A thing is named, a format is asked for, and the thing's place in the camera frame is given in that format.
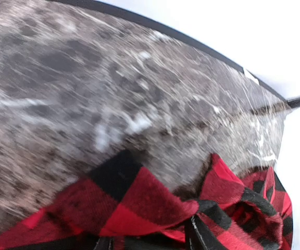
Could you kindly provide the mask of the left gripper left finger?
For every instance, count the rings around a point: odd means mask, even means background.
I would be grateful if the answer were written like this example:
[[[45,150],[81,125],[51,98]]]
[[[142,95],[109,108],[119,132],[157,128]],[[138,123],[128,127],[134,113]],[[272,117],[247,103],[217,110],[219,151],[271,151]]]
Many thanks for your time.
[[[114,239],[111,237],[100,237],[95,244],[94,250],[113,250]]]

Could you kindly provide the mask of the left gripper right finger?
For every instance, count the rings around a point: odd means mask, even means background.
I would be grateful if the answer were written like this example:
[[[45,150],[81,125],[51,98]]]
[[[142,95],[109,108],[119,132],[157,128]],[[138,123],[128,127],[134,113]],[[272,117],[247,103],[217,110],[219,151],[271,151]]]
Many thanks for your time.
[[[189,250],[225,250],[198,215],[184,223],[185,246]]]

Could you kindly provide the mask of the red black plaid shirt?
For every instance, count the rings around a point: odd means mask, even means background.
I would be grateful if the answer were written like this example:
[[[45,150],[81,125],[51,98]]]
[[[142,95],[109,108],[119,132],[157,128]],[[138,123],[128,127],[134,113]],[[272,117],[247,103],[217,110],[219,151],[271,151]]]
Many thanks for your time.
[[[273,168],[239,178],[217,154],[198,198],[171,193],[128,150],[0,235],[0,249],[186,249],[184,223],[198,215],[227,249],[291,249],[292,202]]]

